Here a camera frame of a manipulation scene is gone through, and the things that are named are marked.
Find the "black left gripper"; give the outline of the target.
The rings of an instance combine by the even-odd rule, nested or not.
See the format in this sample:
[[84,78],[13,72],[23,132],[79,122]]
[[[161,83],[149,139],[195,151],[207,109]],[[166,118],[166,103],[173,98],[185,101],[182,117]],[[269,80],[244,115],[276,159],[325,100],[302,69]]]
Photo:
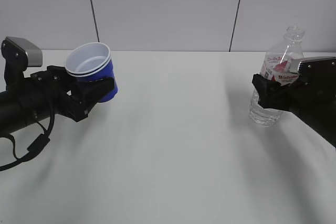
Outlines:
[[80,82],[65,67],[50,65],[19,84],[19,118],[24,122],[49,118],[52,122],[59,114],[79,122],[88,117],[91,105],[108,102],[114,96],[113,77]]

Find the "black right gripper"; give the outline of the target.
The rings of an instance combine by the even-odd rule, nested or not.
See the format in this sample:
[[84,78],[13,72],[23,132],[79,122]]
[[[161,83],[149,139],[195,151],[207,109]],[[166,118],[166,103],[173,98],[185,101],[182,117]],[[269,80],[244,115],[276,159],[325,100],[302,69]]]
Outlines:
[[292,83],[280,84],[254,74],[252,84],[259,98],[258,105],[293,114],[335,114],[335,81],[331,79],[298,78]]

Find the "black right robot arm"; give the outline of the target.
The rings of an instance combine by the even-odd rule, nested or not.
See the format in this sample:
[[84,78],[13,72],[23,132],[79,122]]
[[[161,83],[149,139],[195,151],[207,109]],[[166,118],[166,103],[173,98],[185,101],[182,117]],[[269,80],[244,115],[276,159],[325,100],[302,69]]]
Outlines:
[[292,84],[282,86],[255,74],[252,84],[262,108],[294,114],[335,146],[335,85],[330,81],[299,76]]

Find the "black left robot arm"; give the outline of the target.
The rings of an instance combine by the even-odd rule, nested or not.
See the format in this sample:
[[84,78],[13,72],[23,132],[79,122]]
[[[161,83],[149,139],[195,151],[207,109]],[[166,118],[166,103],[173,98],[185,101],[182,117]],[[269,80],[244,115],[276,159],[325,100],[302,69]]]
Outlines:
[[64,67],[48,66],[1,92],[1,132],[13,133],[56,114],[82,121],[114,86],[112,77],[79,82]]

